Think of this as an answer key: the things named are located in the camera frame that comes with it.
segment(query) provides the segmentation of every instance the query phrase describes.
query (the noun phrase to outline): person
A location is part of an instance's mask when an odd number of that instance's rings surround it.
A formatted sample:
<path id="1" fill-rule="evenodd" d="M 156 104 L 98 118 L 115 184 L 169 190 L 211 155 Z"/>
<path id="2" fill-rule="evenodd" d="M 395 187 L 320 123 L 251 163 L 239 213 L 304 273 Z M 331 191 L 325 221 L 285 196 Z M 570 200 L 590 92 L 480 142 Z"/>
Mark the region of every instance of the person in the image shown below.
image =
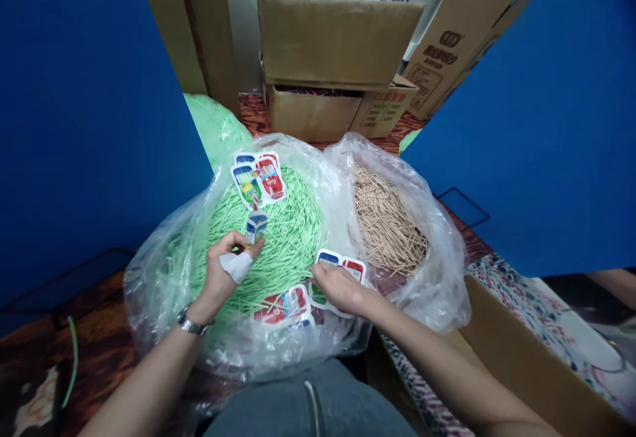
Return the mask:
<path id="1" fill-rule="evenodd" d="M 232 231 L 207 253 L 205 285 L 185 315 L 211 324 L 237 289 L 219 259 L 230 253 L 256 260 L 263 239 L 246 248 Z M 450 411 L 479 436 L 558 436 L 528 406 L 437 334 L 407 316 L 342 268 L 316 264 L 314 283 L 336 307 L 370 321 L 409 358 Z M 203 339 L 175 325 L 110 396 L 81 437 L 155 436 L 170 415 L 201 351 Z M 335 358 L 298 374 L 248 386 L 237 393 L 204 436 L 413 436 L 412 427 L 371 387 Z"/>
<path id="2" fill-rule="evenodd" d="M 636 311 L 636 274 L 633 273 L 633 269 L 598 270 L 585 275 L 609 291 L 627 308 Z"/>

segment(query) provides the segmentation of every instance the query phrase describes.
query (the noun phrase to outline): blue partition board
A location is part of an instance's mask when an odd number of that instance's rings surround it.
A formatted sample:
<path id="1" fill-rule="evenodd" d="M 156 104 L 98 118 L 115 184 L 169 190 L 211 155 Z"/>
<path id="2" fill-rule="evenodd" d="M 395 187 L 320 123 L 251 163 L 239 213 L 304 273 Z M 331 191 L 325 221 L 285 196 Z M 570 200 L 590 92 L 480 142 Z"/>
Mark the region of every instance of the blue partition board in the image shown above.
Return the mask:
<path id="1" fill-rule="evenodd" d="M 134 252 L 212 171 L 147 0 L 0 9 L 3 305 L 107 249 Z M 25 319 L 0 316 L 0 336 Z"/>
<path id="2" fill-rule="evenodd" d="M 636 0 L 533 0 L 403 158 L 526 276 L 634 266 L 635 91 Z"/>

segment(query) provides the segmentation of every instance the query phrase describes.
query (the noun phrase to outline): person's left hand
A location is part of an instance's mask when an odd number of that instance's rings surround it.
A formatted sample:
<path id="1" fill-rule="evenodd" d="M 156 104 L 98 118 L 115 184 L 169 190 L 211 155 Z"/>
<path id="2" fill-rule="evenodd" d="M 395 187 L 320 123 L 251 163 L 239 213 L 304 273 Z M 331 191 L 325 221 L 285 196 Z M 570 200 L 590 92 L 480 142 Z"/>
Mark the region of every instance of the person's left hand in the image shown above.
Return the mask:
<path id="1" fill-rule="evenodd" d="M 245 246 L 245 235 L 235 230 L 227 233 L 207 251 L 207 274 L 205 285 L 199 297 L 187 310 L 187 317 L 196 324 L 208 324 L 214 319 L 219 309 L 239 287 L 232 277 L 221 267 L 219 256 L 228 253 L 239 255 L 243 252 L 256 260 L 265 246 L 261 238 L 249 248 Z"/>
<path id="2" fill-rule="evenodd" d="M 361 285 L 342 267 L 331 267 L 319 262 L 311 267 L 311 274 L 311 281 L 332 305 L 356 316 L 364 317 L 372 305 L 374 295 L 380 296 Z"/>

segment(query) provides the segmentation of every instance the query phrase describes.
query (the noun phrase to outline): watch strap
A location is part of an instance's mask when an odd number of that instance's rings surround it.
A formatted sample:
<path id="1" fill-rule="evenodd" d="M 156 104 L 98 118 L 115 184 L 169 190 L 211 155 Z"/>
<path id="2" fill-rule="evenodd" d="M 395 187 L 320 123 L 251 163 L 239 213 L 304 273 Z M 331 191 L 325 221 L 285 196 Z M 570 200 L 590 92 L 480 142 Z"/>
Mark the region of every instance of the watch strap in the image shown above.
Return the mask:
<path id="1" fill-rule="evenodd" d="M 186 312 L 187 309 L 190 308 L 191 304 L 192 303 L 181 310 L 179 316 L 177 316 L 177 323 L 183 331 L 186 331 L 190 334 L 198 334 L 200 336 L 203 336 L 209 328 L 209 324 L 196 324 L 187 318 Z"/>

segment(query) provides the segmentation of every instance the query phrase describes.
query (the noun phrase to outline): logo on box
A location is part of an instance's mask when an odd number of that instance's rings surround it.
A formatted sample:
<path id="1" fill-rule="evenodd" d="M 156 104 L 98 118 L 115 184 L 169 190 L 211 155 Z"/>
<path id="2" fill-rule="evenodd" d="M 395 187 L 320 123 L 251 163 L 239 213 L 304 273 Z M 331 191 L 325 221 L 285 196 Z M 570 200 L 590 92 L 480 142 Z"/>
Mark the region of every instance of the logo on box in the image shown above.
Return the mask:
<path id="1" fill-rule="evenodd" d="M 442 36 L 439 39 L 439 42 L 448 46 L 449 48 L 454 48 L 459 43 L 459 40 L 462 39 L 462 36 L 459 33 L 452 32 L 450 30 L 446 30 L 442 33 Z"/>
<path id="2" fill-rule="evenodd" d="M 433 45 L 428 45 L 426 49 L 424 50 L 424 54 L 434 60 L 441 61 L 442 63 L 449 64 L 449 65 L 457 61 L 457 55 L 444 51 L 441 48 L 437 48 L 436 46 L 433 46 Z M 434 62 L 433 62 L 433 65 L 438 70 L 442 68 L 442 65 L 436 66 Z"/>

